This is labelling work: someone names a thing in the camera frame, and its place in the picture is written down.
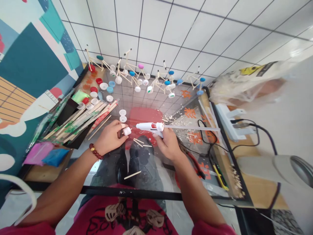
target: wooden stick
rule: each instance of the wooden stick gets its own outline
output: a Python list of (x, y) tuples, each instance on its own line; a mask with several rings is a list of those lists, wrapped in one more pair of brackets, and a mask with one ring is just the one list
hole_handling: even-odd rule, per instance
[(140, 141), (140, 140), (138, 140), (138, 139), (136, 139), (136, 138), (134, 138), (134, 140), (137, 140), (137, 141), (139, 141), (140, 143), (143, 143), (143, 144), (144, 144), (144, 142), (142, 142), (142, 141)]
[(109, 118), (111, 117), (112, 115), (110, 115), (102, 124), (101, 126), (99, 126), (99, 128), (90, 136), (90, 138), (88, 140), (90, 140), (96, 133), (98, 130), (100, 130), (100, 128), (107, 122), (107, 120), (109, 120)]
[(136, 139), (133, 139), (138, 145), (140, 145), (142, 148), (143, 146), (141, 144), (139, 144), (139, 142), (136, 141)]
[(132, 177), (132, 176), (134, 176), (134, 175), (137, 175), (137, 174), (139, 174), (139, 173), (141, 173), (141, 171), (138, 171), (138, 172), (136, 172), (136, 173), (134, 173), (134, 174), (132, 174), (132, 175), (130, 175), (130, 176), (127, 176), (127, 177), (125, 177), (124, 179), (128, 179), (128, 178), (130, 178), (130, 177)]

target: blue bottle cap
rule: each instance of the blue bottle cap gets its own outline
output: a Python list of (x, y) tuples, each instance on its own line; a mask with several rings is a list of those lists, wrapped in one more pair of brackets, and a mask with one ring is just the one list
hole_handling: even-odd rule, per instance
[(113, 87), (109, 86), (109, 87), (107, 88), (107, 92), (113, 93)]
[(111, 87), (115, 87), (115, 82), (113, 82), (113, 81), (109, 81), (109, 86), (111, 86)]

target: tile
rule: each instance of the tile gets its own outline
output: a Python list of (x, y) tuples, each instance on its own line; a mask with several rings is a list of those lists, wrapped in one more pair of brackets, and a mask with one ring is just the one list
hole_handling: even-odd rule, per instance
[(273, 32), (247, 52), (247, 54), (241, 57), (241, 60), (257, 63), (292, 39), (293, 38), (290, 36)]
[(310, 27), (303, 33), (299, 34), (299, 37), (313, 41), (313, 27)]
[(183, 44), (183, 47), (199, 51), (202, 50), (222, 21), (223, 18), (221, 17), (212, 16), (206, 13), (199, 13)]
[(58, 12), (61, 20), (68, 21), (68, 17), (66, 16), (66, 13), (65, 13), (65, 11), (64, 11), (64, 9), (62, 7), (62, 4), (61, 4), (60, 0), (52, 0), (52, 3), (54, 5), (56, 11)]
[(275, 0), (264, 12), (253, 22), (268, 29), (276, 29), (298, 9), (309, 0)]
[(301, 39), (293, 39), (290, 42), (286, 43), (272, 54), (268, 55), (263, 60), (259, 61), (258, 64), (267, 64), (272, 61), (278, 60), (287, 60), (290, 57), (295, 57), (300, 54), (303, 50), (312, 46), (313, 42), (304, 41)]
[(231, 10), (228, 18), (251, 23), (272, 2), (272, 0), (240, 0)]
[(63, 25), (64, 25), (64, 27), (65, 27), (69, 37), (71, 38), (75, 48), (81, 50), (81, 46), (78, 43), (78, 40), (77, 40), (77, 38), (76, 38), (76, 36), (74, 34), (74, 31), (73, 31), (73, 29), (71, 27), (71, 24), (69, 22), (63, 22)]
[(171, 109), (175, 109), (175, 110), (179, 110), (183, 107), (183, 105), (180, 105), (180, 104), (173, 104)]
[(131, 102), (126, 102), (126, 101), (123, 101), (124, 103), (124, 108), (131, 108)]
[(166, 98), (167, 98), (167, 95), (164, 95), (164, 93), (158, 93), (156, 95), (155, 100), (164, 102), (166, 100)]
[(61, 0), (64, 10), (70, 22), (92, 26), (90, 13), (86, 0), (72, 1)]
[(200, 10), (203, 5), (204, 0), (175, 0), (175, 4), (179, 4), (185, 7)]
[(202, 74), (217, 59), (217, 57), (217, 55), (201, 52), (188, 71), (193, 73), (197, 73), (199, 71), (199, 74)]
[(132, 87), (122, 86), (123, 95), (132, 96), (134, 93), (134, 89)]
[(140, 97), (133, 97), (133, 103), (142, 104), (143, 98)]
[(236, 61), (233, 59), (220, 57), (204, 72), (204, 74), (212, 77), (217, 77), (234, 62)]
[(251, 64), (251, 63), (237, 61), (237, 62), (233, 63), (228, 69), (226, 69), (222, 74), (226, 74), (228, 72), (232, 72), (232, 71), (236, 71), (236, 70), (239, 70), (239, 69), (244, 69), (244, 68), (247, 68), (247, 67), (251, 67), (253, 65), (254, 64)]
[(220, 55), (247, 28), (246, 24), (225, 19), (203, 51)]
[(75, 23), (71, 24), (82, 50), (88, 48), (91, 52), (100, 53), (94, 28)]
[(310, 1), (305, 7), (294, 14), (290, 19), (283, 23), (276, 31), (298, 35), (312, 26), (313, 22), (313, 2)]
[(96, 29), (96, 33), (101, 53), (118, 57), (117, 34), (103, 29)]
[(159, 110), (164, 114), (164, 113), (166, 113), (166, 111), (168, 110), (168, 108), (163, 108), (163, 107), (161, 107), (161, 108), (159, 108)]
[(156, 65), (164, 66), (163, 61), (165, 60), (165, 65), (169, 68), (179, 51), (178, 46), (172, 46), (168, 44), (161, 43), (159, 51), (156, 56)]
[(114, 0), (87, 0), (95, 27), (116, 30)]
[(114, 93), (115, 93), (115, 94), (123, 94), (123, 92), (122, 92), (122, 86), (115, 85), (115, 87), (114, 87)]
[(139, 36), (143, 0), (115, 0), (117, 31)]
[(152, 67), (153, 65), (152, 64), (147, 64), (147, 63), (143, 63), (143, 62), (137, 62), (137, 67), (138, 67), (138, 64), (142, 64), (143, 65), (143, 71), (145, 73), (148, 73), (148, 74), (151, 74), (151, 71), (152, 71)]
[(143, 99), (142, 104), (151, 106), (154, 100)]
[(159, 42), (140, 38), (137, 60), (153, 64), (157, 56), (159, 44)]
[[(170, 8), (171, 5), (164, 2), (143, 1), (140, 37), (161, 41)], [(152, 17), (152, 12), (157, 12), (157, 17)]]
[(151, 106), (155, 106), (155, 107), (161, 107), (161, 105), (163, 104), (163, 102), (164, 101), (157, 101), (157, 100), (155, 100), (155, 101), (153, 101), (153, 103), (152, 103), (152, 105)]
[(87, 60), (86, 60), (86, 58), (84, 56), (84, 52), (77, 50), (77, 53), (78, 53), (78, 56), (81, 59), (82, 63), (87, 63)]
[(268, 30), (249, 26), (222, 55), (239, 59), (269, 34)]
[(173, 98), (166, 98), (165, 102), (167, 103), (175, 103), (178, 99), (180, 98), (180, 96), (175, 96)]
[(125, 52), (127, 52), (130, 48), (131, 51), (128, 53), (128, 59), (136, 60), (137, 59), (137, 51), (138, 51), (138, 37), (129, 36), (125, 34), (118, 34), (118, 46), (120, 49), (120, 57), (126, 58)]
[(143, 98), (146, 93), (147, 93), (147, 92), (146, 92), (145, 90), (141, 90), (140, 92), (135, 92), (135, 91), (134, 91), (133, 96), (134, 96), (134, 97)]
[(180, 49), (172, 67), (186, 71), (198, 54), (198, 51), (182, 48)]
[(189, 29), (197, 16), (197, 11), (192, 11), (179, 6), (172, 6), (162, 42), (181, 46)]
[(226, 17), (237, 0), (206, 0), (201, 11)]
[(153, 92), (153, 93), (145, 92), (144, 98), (154, 100), (157, 94), (158, 94), (157, 92)]
[(164, 102), (161, 106), (161, 108), (169, 109), (172, 106), (172, 103)]

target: white plastic tube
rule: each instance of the white plastic tube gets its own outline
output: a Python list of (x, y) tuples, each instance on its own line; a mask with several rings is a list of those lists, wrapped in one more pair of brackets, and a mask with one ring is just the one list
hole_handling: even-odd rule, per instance
[(221, 131), (219, 128), (212, 127), (190, 127), (190, 126), (173, 126), (173, 125), (164, 125), (167, 128), (176, 128), (176, 129), (191, 129), (191, 130), (202, 130), (202, 131)]

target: bundle of chopsticks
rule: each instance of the bundle of chopsticks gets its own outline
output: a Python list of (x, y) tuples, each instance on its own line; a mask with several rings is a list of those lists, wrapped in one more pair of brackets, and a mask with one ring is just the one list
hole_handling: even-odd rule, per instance
[[(63, 144), (68, 141), (74, 141), (79, 134), (95, 121), (88, 134), (90, 134), (107, 115), (117, 106), (118, 100), (112, 104), (99, 101), (91, 110), (84, 109), (76, 111), (61, 126), (52, 130), (43, 140), (52, 141), (53, 143)], [(95, 131), (95, 133), (104, 125), (104, 123)]]

